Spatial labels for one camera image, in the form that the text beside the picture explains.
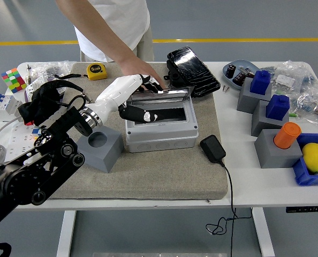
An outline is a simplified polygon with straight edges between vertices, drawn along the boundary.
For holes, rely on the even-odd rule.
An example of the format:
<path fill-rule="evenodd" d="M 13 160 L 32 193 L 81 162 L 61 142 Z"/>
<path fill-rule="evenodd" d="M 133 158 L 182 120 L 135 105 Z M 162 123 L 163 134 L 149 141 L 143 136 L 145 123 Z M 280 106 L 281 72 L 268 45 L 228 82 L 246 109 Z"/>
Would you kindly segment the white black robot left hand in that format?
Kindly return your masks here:
<path fill-rule="evenodd" d="M 163 119 L 162 115 L 150 110 L 127 105 L 126 101 L 140 86 L 157 93 L 162 91 L 159 85 L 150 75 L 127 75 L 117 78 L 89 105 L 98 116 L 98 121 L 104 124 L 112 112 L 119 112 L 122 119 L 139 123 L 150 123 Z"/>

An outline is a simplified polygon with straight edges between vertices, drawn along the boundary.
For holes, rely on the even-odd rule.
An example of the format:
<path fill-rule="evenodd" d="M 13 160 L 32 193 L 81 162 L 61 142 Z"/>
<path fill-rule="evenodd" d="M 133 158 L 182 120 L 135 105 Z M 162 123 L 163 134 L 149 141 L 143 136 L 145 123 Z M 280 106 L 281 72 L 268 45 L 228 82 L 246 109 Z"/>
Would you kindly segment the person's right hand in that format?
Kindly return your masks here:
<path fill-rule="evenodd" d="M 123 75 L 150 75 L 159 83 L 161 90 L 166 89 L 166 85 L 162 78 L 157 74 L 151 65 L 142 61 L 141 59 L 132 57 L 126 59 L 125 61 L 119 62 L 118 65 L 120 66 Z"/>

